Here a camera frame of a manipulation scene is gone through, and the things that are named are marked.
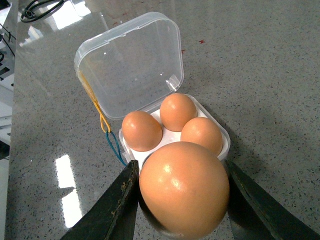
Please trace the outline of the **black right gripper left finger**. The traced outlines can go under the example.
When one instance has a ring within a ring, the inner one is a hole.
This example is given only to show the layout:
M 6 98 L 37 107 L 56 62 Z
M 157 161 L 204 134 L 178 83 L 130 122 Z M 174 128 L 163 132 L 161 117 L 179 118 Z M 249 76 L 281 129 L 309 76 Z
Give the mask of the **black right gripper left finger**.
M 132 240 L 139 196 L 139 163 L 130 161 L 63 240 Z

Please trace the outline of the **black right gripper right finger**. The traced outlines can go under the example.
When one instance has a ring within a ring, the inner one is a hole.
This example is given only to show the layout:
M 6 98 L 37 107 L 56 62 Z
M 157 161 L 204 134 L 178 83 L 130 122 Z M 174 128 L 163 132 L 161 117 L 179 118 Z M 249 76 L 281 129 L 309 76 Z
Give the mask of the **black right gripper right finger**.
M 304 224 L 270 194 L 227 160 L 230 200 L 228 216 L 235 240 L 318 240 Z

